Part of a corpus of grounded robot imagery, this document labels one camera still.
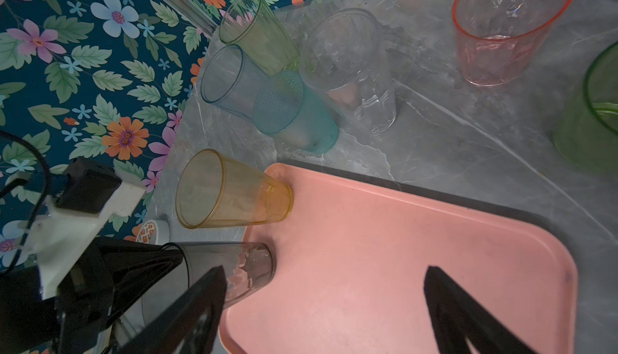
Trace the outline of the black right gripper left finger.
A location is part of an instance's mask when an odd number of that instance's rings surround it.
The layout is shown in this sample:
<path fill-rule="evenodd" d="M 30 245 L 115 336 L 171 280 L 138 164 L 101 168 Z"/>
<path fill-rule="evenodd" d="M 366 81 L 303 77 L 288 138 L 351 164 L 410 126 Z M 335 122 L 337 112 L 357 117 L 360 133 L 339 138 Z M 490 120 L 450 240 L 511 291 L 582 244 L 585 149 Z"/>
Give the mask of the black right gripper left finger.
<path fill-rule="evenodd" d="M 212 352 L 226 291 L 225 270 L 212 268 L 119 352 Z"/>

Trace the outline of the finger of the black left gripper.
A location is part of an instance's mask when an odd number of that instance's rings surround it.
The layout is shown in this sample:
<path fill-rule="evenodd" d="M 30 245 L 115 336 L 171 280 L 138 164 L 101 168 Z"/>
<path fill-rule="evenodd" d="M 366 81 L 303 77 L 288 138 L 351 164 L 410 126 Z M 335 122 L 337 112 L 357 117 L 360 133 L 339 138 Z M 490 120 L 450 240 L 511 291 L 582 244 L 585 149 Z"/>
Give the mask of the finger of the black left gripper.
<path fill-rule="evenodd" d="M 113 302 L 107 327 L 184 261 L 184 255 L 177 247 L 100 240 L 98 249 L 113 283 Z"/>

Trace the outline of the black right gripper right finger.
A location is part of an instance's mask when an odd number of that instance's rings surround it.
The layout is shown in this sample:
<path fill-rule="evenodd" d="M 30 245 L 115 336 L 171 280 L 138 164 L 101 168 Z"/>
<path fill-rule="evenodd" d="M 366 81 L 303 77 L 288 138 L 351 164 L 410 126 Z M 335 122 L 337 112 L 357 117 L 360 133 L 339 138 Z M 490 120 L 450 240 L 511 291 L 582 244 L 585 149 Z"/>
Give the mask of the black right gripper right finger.
<path fill-rule="evenodd" d="M 441 268 L 427 268 L 423 292 L 439 352 L 534 352 Z"/>

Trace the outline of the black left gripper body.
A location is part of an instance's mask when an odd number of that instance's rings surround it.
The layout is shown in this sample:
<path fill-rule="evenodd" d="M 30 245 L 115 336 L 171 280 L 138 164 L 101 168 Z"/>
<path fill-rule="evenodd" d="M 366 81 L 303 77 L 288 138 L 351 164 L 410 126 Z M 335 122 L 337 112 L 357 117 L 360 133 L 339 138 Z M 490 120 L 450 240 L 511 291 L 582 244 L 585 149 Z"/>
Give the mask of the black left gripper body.
<path fill-rule="evenodd" d="M 1 352 L 19 353 L 49 341 L 62 353 L 93 348 L 98 334 L 121 315 L 112 254 L 121 241 L 97 237 L 48 299 L 40 270 L 31 266 L 1 276 Z"/>

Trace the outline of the dark grey plastic cup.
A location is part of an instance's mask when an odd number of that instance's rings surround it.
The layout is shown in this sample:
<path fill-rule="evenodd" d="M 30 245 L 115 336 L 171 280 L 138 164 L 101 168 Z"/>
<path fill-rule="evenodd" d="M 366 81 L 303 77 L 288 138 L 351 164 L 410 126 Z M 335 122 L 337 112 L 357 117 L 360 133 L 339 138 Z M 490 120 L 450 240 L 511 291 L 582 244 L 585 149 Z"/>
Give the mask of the dark grey plastic cup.
<path fill-rule="evenodd" d="M 181 252 L 183 262 L 142 297 L 145 324 L 156 320 L 212 268 L 221 266 L 225 272 L 225 308 L 267 286 L 275 275 L 275 257 L 263 243 L 169 243 L 164 251 Z"/>

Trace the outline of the yellow plastic cup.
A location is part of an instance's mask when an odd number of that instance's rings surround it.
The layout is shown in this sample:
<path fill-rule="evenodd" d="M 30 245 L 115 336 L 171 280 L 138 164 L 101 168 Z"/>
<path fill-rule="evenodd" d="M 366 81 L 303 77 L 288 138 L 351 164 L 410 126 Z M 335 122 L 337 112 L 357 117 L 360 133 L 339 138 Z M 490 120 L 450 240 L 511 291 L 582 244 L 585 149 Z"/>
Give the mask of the yellow plastic cup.
<path fill-rule="evenodd" d="M 175 194 L 176 215 L 188 229 L 277 223 L 293 205 L 294 193 L 286 183 L 214 149 L 192 157 Z"/>

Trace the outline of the pink plastic tray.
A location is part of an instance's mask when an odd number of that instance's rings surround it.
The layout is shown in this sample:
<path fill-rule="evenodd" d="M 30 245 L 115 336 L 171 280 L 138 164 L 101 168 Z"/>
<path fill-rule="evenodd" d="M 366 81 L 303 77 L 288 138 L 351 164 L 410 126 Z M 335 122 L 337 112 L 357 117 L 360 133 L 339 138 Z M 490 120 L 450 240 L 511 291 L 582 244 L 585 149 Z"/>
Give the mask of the pink plastic tray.
<path fill-rule="evenodd" d="M 423 293 L 445 271 L 539 353 L 571 353 L 578 273 L 539 226 L 275 163 L 295 197 L 283 222 L 246 229 L 275 276 L 222 315 L 231 353 L 435 353 Z"/>

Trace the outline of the blue transparent cup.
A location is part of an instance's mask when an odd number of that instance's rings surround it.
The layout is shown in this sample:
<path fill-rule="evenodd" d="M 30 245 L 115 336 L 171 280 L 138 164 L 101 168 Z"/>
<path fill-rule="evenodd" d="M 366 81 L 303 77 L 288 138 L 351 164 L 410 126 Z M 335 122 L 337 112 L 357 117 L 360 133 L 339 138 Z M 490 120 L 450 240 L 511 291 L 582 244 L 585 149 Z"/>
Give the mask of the blue transparent cup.
<path fill-rule="evenodd" d="M 257 94 L 269 78 L 243 49 L 228 45 L 204 63 L 196 85 L 207 104 L 253 122 Z"/>

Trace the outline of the light green tall cup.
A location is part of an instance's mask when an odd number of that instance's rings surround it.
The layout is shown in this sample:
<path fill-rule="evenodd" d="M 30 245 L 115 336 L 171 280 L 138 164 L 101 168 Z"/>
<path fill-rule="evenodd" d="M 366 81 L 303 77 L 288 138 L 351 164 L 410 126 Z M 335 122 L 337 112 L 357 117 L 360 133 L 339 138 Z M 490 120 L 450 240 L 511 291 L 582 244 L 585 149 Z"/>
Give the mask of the light green tall cup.
<path fill-rule="evenodd" d="M 235 0 L 222 18 L 219 38 L 239 46 L 267 75 L 299 70 L 299 50 L 265 0 Z"/>

